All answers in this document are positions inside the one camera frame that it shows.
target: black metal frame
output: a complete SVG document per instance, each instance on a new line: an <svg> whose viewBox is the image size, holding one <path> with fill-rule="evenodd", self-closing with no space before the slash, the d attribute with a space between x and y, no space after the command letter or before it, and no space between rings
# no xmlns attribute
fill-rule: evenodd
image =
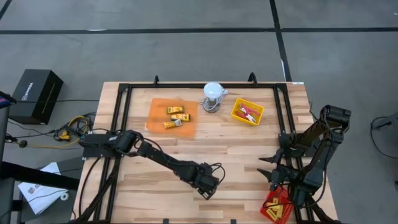
<svg viewBox="0 0 398 224"><path fill-rule="evenodd" d="M127 118L128 118L128 113L129 113L129 105L131 101L131 95L132 95L132 90L134 88L203 88L206 83L159 83L159 78L158 76L155 76L155 80L153 83L121 83L119 84L118 88L118 95L116 97L116 103L114 107L114 114L112 118L112 123L111 123L111 131L116 131L116 126L118 123L118 115L122 103L122 95L124 91L127 91L126 95L126 100L124 102L124 111L122 115L122 121L121 121L121 130L126 129L127 125ZM279 128L280 128L280 133L284 134L286 133L285 129L285 123L284 123L284 118L282 114L282 106L280 103L280 98L279 98L279 91L282 92L284 96L284 102L285 102L285 107L286 107L286 112L287 112L287 118L289 122L289 127L290 127L290 132L295 133L295 125L294 125L294 119L293 119L293 114L292 114L292 109L290 107L290 100L289 100L289 93L287 90L287 85L286 83L258 83L257 78L254 73L251 73L248 79L248 83L222 83L222 86L224 88L271 88L274 91L274 99L275 99L275 105L277 109L277 116L279 120ZM108 169L109 169L109 162L110 162L109 157L105 158L104 165L103 165L103 171L101 174L101 182L99 185L99 189L102 189L104 187L104 183L106 182L107 179L107 174L108 174ZM292 166L292 161L291 158L286 158L286 161L289 166ZM121 157L115 158L114 165L119 169L119 165L121 162ZM297 164L298 168L302 169L303 167L303 162L301 158L297 159ZM115 181L111 185L110 193L109 193L109 199L108 199L108 207L106 209L106 218L105 220L109 221L111 220L112 217L112 211L113 211L113 203L114 203L114 198L116 195L116 184L117 184L117 177L115 178ZM101 204L99 204L94 212L94 221L100 221L100 208ZM306 208L307 212L307 217L308 221L314 221L313 217L313 212L311 208ZM300 209L295 207L295 217L297 223L300 223L303 221Z"/></svg>

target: red and yellow box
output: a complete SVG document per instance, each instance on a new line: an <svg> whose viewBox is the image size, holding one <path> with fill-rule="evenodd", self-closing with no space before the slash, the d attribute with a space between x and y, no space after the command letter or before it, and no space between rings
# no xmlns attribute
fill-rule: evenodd
<svg viewBox="0 0 398 224"><path fill-rule="evenodd" d="M292 213L293 207L287 191L278 186L277 190L269 192L260 212L276 224L285 224Z"/></svg>

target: yellow cable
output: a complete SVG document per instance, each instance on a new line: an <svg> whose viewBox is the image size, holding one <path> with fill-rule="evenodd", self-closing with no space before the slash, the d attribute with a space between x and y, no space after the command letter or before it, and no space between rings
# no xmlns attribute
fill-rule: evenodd
<svg viewBox="0 0 398 224"><path fill-rule="evenodd" d="M84 118L85 117L83 117L83 116L76 116L76 117L74 117L73 119L70 120L68 126L70 127L77 119L84 119ZM83 132L84 134L86 134L87 128L88 128L87 120L85 120L85 123L86 123L86 128L85 128L85 131ZM29 146L29 147L40 147L40 148L44 148L44 149L54 149L54 148L55 149L62 149L63 147L67 147L67 146L70 146L72 144L77 143L79 140L80 139L76 139L76 141L73 141L71 143L68 143L68 144L65 144L65 145L62 145L62 146L41 146L41 145L36 145L36 144L28 144L27 146Z"/></svg>

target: white paper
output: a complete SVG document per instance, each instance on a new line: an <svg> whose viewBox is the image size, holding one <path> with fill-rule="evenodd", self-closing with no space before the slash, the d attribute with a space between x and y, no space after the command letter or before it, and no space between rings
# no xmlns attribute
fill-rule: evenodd
<svg viewBox="0 0 398 224"><path fill-rule="evenodd" d="M50 172L54 174L61 175L59 172L59 168L56 162L52 162L41 171L44 172ZM48 208L51 204L54 203L64 192L67 192L68 190L65 189L59 189L55 187L47 187L47 186L42 186L39 184L31 184L31 183L21 183L18 185L19 190L21 190L22 194L26 198L26 200L29 202L30 207L32 208L33 212L37 215L42 213L46 208Z"/></svg>

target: black box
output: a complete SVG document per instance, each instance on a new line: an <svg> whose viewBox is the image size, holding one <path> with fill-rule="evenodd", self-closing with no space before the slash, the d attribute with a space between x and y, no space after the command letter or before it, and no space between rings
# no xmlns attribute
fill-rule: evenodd
<svg viewBox="0 0 398 224"><path fill-rule="evenodd" d="M17 104L10 107L9 118L21 124L48 124L62 84L51 70L26 69L12 94Z"/></svg>

